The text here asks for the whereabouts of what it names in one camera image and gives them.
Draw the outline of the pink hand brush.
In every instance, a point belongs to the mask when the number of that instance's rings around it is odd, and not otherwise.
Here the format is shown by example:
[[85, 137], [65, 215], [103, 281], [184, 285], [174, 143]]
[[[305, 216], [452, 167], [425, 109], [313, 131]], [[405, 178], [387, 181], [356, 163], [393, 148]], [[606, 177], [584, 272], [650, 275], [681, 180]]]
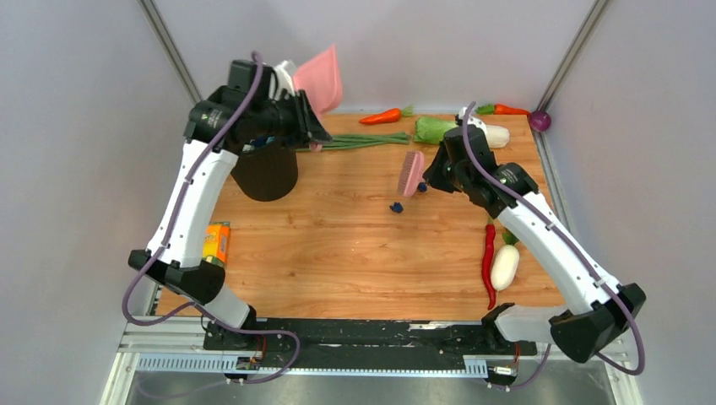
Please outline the pink hand brush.
[[411, 150], [404, 156], [398, 180], [397, 192], [402, 197], [412, 197], [422, 182], [425, 155], [421, 151]]

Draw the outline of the pink dustpan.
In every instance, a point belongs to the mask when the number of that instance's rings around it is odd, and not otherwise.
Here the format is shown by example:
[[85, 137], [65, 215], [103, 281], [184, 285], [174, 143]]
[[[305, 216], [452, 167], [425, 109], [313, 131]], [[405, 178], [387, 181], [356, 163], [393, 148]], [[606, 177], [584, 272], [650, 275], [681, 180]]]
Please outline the pink dustpan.
[[306, 92], [319, 123], [343, 100], [343, 84], [335, 44], [301, 64], [291, 78], [294, 89]]

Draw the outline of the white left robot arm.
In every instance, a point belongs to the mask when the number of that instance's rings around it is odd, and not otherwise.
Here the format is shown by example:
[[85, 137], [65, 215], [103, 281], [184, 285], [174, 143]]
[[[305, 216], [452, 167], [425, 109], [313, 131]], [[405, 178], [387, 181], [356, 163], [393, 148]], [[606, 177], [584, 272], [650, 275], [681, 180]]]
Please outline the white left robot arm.
[[248, 319], [252, 307], [225, 281], [225, 269], [203, 258], [203, 243], [221, 188], [239, 159], [259, 167], [260, 154], [294, 151], [332, 138], [296, 87], [296, 65], [235, 60], [227, 84], [189, 112], [182, 162], [165, 213], [143, 249], [128, 264], [170, 291], [189, 299], [223, 323], [226, 339], [240, 350], [258, 339]]

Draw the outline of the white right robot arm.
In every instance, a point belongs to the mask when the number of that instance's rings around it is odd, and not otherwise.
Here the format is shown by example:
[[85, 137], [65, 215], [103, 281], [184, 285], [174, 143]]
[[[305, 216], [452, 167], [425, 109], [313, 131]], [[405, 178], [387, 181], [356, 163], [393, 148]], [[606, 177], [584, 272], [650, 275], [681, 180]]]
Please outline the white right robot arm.
[[565, 301], [557, 307], [499, 305], [483, 319], [484, 346], [499, 354], [517, 341], [553, 344], [569, 359], [585, 363], [605, 359], [602, 349], [630, 331], [643, 355], [635, 322], [647, 299], [643, 289], [620, 282], [578, 244], [520, 165], [496, 162], [487, 125], [473, 116], [473, 108], [456, 114], [457, 126], [445, 132], [423, 178], [437, 190], [466, 194], [514, 234]]

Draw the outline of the napa cabbage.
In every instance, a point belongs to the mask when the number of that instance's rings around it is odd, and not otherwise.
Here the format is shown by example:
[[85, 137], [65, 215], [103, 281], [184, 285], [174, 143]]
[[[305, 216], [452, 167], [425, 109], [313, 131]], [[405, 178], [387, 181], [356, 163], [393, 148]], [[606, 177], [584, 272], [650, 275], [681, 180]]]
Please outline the napa cabbage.
[[[415, 122], [414, 141], [438, 145], [446, 132], [457, 128], [455, 121], [438, 119], [433, 116], [422, 116]], [[486, 141], [491, 149], [501, 149], [510, 141], [510, 132], [505, 127], [486, 126]]]

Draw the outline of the black trash bin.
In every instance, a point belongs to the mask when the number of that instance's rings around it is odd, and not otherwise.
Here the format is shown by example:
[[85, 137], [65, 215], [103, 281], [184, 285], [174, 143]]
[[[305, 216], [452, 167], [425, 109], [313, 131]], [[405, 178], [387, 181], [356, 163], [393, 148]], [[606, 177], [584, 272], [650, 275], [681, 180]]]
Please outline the black trash bin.
[[271, 202], [289, 194], [298, 181], [296, 150], [273, 138], [246, 144], [238, 155], [231, 177], [249, 198]]

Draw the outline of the orange carrot right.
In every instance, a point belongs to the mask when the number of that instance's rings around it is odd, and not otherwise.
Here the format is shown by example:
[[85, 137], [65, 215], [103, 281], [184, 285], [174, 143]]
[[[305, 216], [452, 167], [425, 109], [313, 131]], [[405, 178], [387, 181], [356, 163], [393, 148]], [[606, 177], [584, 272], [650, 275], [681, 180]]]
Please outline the orange carrot right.
[[529, 116], [530, 112], [524, 109], [511, 107], [504, 104], [488, 104], [481, 105], [476, 108], [478, 115], [510, 115], [510, 116]]

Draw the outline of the orange carrot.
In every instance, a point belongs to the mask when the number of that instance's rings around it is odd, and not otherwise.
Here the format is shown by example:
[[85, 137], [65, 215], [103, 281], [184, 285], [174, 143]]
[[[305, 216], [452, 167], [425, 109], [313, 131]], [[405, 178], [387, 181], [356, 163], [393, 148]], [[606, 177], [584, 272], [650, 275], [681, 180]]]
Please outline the orange carrot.
[[481, 105], [476, 108], [478, 115], [510, 115], [510, 116], [529, 116], [530, 112], [524, 109], [511, 107], [504, 104], [488, 104]]
[[363, 117], [359, 120], [362, 125], [382, 125], [399, 122], [401, 119], [413, 116], [414, 107], [408, 105], [404, 108], [392, 108], [377, 114]]

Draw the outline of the blue paper scrap centre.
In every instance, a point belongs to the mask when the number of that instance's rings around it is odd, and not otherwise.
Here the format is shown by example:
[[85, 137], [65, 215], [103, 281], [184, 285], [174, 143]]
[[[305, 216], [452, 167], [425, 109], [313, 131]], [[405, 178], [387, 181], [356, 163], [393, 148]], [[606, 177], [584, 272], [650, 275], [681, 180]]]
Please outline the blue paper scrap centre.
[[394, 213], [402, 213], [404, 211], [404, 207], [400, 202], [394, 202], [389, 206], [389, 209]]

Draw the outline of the green scallions bunch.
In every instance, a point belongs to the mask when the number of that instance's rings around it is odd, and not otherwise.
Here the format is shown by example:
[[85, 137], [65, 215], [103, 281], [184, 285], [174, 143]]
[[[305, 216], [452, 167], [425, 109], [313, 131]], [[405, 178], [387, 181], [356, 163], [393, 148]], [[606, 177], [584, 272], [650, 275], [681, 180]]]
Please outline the green scallions bunch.
[[333, 136], [331, 143], [315, 143], [306, 148], [297, 149], [298, 152], [322, 152], [329, 150], [348, 150], [375, 147], [387, 144], [410, 143], [410, 135], [406, 132], [395, 132], [383, 135], [374, 134], [341, 134]]

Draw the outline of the red chili pepper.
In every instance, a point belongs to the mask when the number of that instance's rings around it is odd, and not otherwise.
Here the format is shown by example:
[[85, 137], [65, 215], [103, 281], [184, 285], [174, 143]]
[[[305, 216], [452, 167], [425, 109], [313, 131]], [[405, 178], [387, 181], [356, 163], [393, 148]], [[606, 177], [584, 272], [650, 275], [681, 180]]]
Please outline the red chili pepper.
[[493, 219], [488, 218], [485, 225], [484, 251], [480, 266], [480, 275], [488, 296], [487, 310], [491, 311], [496, 306], [496, 290], [491, 283], [491, 265], [495, 255], [496, 227]]

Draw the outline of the orange carrot left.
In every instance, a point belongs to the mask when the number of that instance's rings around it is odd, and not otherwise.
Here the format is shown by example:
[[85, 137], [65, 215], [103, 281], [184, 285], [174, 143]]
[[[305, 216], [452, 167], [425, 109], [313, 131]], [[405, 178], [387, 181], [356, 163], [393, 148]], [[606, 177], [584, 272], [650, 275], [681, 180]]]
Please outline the orange carrot left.
[[382, 125], [399, 122], [401, 119], [413, 116], [414, 107], [408, 105], [404, 108], [392, 108], [377, 114], [363, 117], [359, 120], [362, 125]]

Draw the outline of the purple onion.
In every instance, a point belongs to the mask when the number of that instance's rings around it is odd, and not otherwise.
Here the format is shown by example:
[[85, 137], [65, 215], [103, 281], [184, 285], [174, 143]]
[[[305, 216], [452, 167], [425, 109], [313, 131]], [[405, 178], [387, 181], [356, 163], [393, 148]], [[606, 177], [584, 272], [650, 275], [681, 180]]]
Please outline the purple onion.
[[529, 115], [529, 126], [533, 131], [545, 132], [552, 124], [551, 116], [545, 111], [533, 111]]

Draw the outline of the white radish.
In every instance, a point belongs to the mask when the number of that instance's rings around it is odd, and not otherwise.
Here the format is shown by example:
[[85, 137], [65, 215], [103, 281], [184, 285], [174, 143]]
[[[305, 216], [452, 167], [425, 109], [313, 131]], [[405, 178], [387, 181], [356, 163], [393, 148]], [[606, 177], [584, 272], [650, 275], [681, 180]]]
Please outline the white radish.
[[509, 230], [502, 233], [503, 245], [497, 250], [491, 266], [491, 284], [503, 291], [513, 282], [520, 262], [519, 239]]

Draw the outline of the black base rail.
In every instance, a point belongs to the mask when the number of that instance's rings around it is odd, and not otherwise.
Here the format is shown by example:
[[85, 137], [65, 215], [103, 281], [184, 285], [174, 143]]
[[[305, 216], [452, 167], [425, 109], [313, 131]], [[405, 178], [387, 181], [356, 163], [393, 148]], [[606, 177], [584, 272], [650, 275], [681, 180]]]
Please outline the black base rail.
[[235, 334], [209, 323], [203, 348], [266, 354], [264, 365], [280, 367], [298, 356], [293, 370], [449, 371], [465, 359], [532, 356], [534, 343], [509, 343], [477, 321], [385, 321], [259, 318], [256, 336]]

